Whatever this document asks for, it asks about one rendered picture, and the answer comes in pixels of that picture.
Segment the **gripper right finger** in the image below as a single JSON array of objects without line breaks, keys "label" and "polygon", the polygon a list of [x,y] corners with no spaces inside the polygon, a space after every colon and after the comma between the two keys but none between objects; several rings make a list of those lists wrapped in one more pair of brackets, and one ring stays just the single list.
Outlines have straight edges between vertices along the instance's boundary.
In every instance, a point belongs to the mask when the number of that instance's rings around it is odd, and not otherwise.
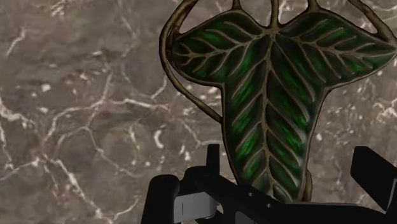
[{"label": "gripper right finger", "polygon": [[384,210],[397,197],[397,167],[367,146],[356,146],[352,156],[351,176]]}]

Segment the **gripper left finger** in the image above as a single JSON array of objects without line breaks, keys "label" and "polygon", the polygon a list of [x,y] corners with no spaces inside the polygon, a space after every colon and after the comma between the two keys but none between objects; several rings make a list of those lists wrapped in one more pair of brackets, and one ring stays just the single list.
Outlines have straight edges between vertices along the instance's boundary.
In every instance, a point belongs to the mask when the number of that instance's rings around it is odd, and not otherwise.
[{"label": "gripper left finger", "polygon": [[151,179],[141,224],[245,224],[245,186],[219,173],[219,145],[207,146],[206,164],[190,167],[183,179],[162,174]]}]

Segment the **green leaf brooch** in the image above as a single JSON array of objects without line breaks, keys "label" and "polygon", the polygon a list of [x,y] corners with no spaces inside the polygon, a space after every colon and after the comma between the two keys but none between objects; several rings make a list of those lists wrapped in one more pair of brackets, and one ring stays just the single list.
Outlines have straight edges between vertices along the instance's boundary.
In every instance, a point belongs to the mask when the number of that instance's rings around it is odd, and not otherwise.
[{"label": "green leaf brooch", "polygon": [[334,88],[366,78],[397,56],[397,37],[361,0],[349,0],[376,28],[370,33],[307,0],[282,24],[279,0],[260,25],[232,8],[180,33],[198,0],[183,0],[159,39],[162,67],[185,97],[222,126],[238,183],[281,202],[308,202],[310,142]]}]

